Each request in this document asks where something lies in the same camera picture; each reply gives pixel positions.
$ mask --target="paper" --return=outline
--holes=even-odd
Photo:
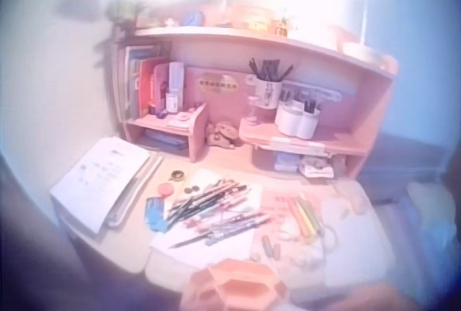
[[[212,171],[200,169],[194,175],[189,185],[197,185],[200,189],[204,189],[208,184],[214,184],[219,179],[221,179],[220,175]],[[262,186],[258,184],[245,184],[251,187],[251,191],[248,194],[248,201],[234,207],[232,209],[233,211],[239,211],[250,206],[254,209],[259,209],[260,207]],[[223,218],[229,218],[235,215],[235,212],[227,212]],[[167,233],[156,234],[151,246],[182,263],[198,269],[203,269],[225,258],[234,258],[238,260],[248,259],[251,244],[253,243],[254,231],[255,229],[248,230],[212,246],[206,246],[205,241],[201,240],[181,248],[170,248],[174,244],[194,238],[198,235],[194,229],[185,228],[182,223],[179,223]]]
[[[78,221],[98,233],[149,152],[120,138],[102,138],[50,190]]]
[[[326,256],[325,283],[328,287],[379,281],[388,270],[388,257],[376,215],[371,211],[360,216],[350,212],[342,220],[341,214],[347,206],[344,200],[322,203],[323,222],[335,230],[338,238],[336,249]]]

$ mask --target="desk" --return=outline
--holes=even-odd
[[[235,177],[236,180],[238,180],[239,177],[248,176],[248,173],[254,173],[254,170],[251,170],[249,165],[240,165],[239,168],[241,171],[230,171],[228,164],[230,163],[229,161],[232,160],[232,156],[235,155],[236,154],[232,150],[223,150],[218,147],[213,147],[213,149],[207,152],[206,158],[195,164],[190,163],[186,158],[167,156],[153,178],[148,182],[148,185],[142,192],[133,211],[129,214],[126,223],[119,231],[108,230],[105,233],[100,233],[98,238],[91,238],[84,233],[80,227],[71,223],[69,219],[64,219],[64,222],[72,233],[79,236],[85,243],[104,256],[108,261],[111,261],[114,265],[132,274],[144,272],[146,279],[150,283],[181,292],[184,286],[187,285],[191,274],[194,273],[196,269],[149,247],[154,233],[148,229],[148,226],[143,220],[145,200],[153,196],[156,193],[156,187],[165,182],[165,180],[169,178],[170,173],[177,169],[183,170],[187,177],[185,182],[179,182],[175,186],[175,194],[173,197],[181,191],[187,179],[193,176],[194,171],[198,168],[212,168],[213,171],[225,175],[231,173],[232,177]],[[224,167],[222,167],[222,165],[220,166],[218,161],[224,162]],[[273,173],[268,176],[264,172],[259,172],[259,175],[252,175],[255,182],[264,182],[265,186],[268,185],[268,183],[280,185],[281,181],[279,179],[274,179],[273,176]],[[300,180],[283,181],[284,186],[286,186],[287,183],[298,183],[301,185]],[[326,183],[319,182],[314,185],[305,181],[302,187],[308,188],[308,192],[321,194],[322,198],[325,199],[338,196],[334,188]],[[382,226],[371,205],[369,211],[373,212],[376,219],[376,226],[387,253],[388,268],[390,269],[395,264],[395,259],[389,240],[384,234]],[[309,299],[315,299],[338,292],[337,290],[326,290],[323,267],[315,271],[303,272],[302,274],[290,273],[287,275],[283,271],[279,273],[282,280],[284,280],[292,290],[292,296],[295,301],[305,302],[307,301],[307,297]]]

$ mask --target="pen holder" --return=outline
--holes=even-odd
[[[279,104],[282,82],[270,82],[257,79],[255,82],[255,94],[261,100],[258,107],[263,109],[276,109]]]
[[[287,136],[296,136],[303,112],[286,104],[280,104],[277,112],[276,121],[279,131]]]
[[[317,128],[319,114],[318,109],[315,109],[314,113],[303,112],[296,136],[303,140],[311,139]]]
[[[319,114],[318,109],[315,109],[312,114],[302,112],[286,104],[280,104],[277,109],[276,125],[284,135],[309,140],[314,136]]]

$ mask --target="shelf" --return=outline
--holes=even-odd
[[[288,139],[290,146],[301,148],[312,148],[322,144],[327,153],[364,156],[369,150],[360,145],[359,142],[345,129],[335,127],[317,127],[315,135],[311,140],[301,140],[283,135],[274,123],[262,123],[251,126],[243,119],[239,129],[240,138],[247,143],[258,145],[271,145],[272,138]]]
[[[155,115],[146,115],[144,118],[136,120],[128,120],[129,125],[144,127],[146,129],[158,130],[162,132],[172,133],[180,136],[192,135],[190,130],[181,130],[172,126],[168,126],[168,121],[174,119],[174,114],[168,114],[165,119],[159,119]]]
[[[309,42],[289,39],[287,37],[269,34],[264,32],[253,32],[251,30],[240,30],[233,28],[219,27],[160,27],[141,29],[135,32],[138,37],[174,37],[174,36],[196,36],[196,37],[219,37],[232,40],[253,40],[262,43],[289,46],[301,50],[326,55],[330,58],[352,64],[366,71],[370,71],[386,78],[394,79],[395,75],[378,68],[370,63],[365,63],[359,59],[350,57],[336,50],[330,50],[321,46],[313,45]]]

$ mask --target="wall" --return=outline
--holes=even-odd
[[[82,3],[98,11],[97,0]],[[97,14],[68,18],[67,6],[1,0],[1,153],[52,219],[50,186],[116,132],[100,50],[111,25]]]
[[[453,151],[461,128],[461,0],[370,0],[367,43],[400,63],[385,132]]]

